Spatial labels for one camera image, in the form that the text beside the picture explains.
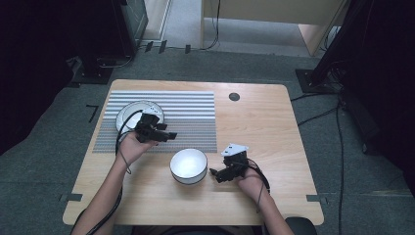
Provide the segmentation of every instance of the gray striped mat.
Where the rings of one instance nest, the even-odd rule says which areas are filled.
[[[126,105],[140,100],[158,104],[164,112],[168,132],[177,132],[175,140],[162,142],[152,153],[176,153],[199,149],[217,153],[214,94],[212,91],[125,91],[114,90],[104,113],[93,153],[114,153],[116,115]]]

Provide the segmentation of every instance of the hand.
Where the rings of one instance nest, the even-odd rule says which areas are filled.
[[[250,165],[254,165],[254,162],[249,160]],[[242,191],[256,201],[260,195],[261,190],[265,190],[265,186],[262,186],[263,182],[259,174],[255,170],[248,168],[245,172],[245,177],[237,177],[237,184]]]
[[[147,152],[153,146],[159,144],[158,141],[150,140],[145,143],[140,143],[137,138],[136,132],[128,133],[122,140],[117,156],[122,153],[127,161],[128,165],[137,161],[145,152]]]

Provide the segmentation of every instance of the plate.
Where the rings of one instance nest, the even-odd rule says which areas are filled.
[[[158,123],[163,123],[164,122],[164,112],[162,111],[161,107],[151,101],[137,101],[137,102],[133,102],[128,104],[127,106],[125,106],[124,108],[122,108],[121,111],[119,111],[118,115],[116,116],[116,121],[115,121],[115,125],[116,125],[116,130],[120,130],[122,125],[124,124],[124,122],[128,119],[129,116],[131,116],[134,112],[137,111],[143,111],[146,110],[148,108],[153,107],[154,110],[159,113],[158,115],[156,115],[160,120]],[[135,125],[137,124],[137,122],[140,120],[142,113],[137,113],[135,114],[129,121],[128,123],[125,125],[124,129],[122,130],[122,133],[124,133],[125,131],[128,131],[130,129],[133,129],[135,127]]]

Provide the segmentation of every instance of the white bowl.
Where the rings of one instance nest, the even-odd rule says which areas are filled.
[[[183,184],[201,181],[208,171],[208,158],[200,150],[184,149],[177,152],[170,161],[173,177]]]

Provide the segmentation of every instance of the human arm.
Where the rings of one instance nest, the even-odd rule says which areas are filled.
[[[91,203],[74,226],[71,234],[87,234],[110,212],[121,190],[127,165],[137,161],[147,150],[158,144],[156,141],[140,143],[135,136],[135,132],[128,133],[121,142],[113,166]],[[95,234],[111,234],[114,221],[115,217],[112,215]]]
[[[237,184],[247,196],[258,203],[259,211],[271,235],[294,234],[255,170],[248,168],[245,177],[237,178]]]

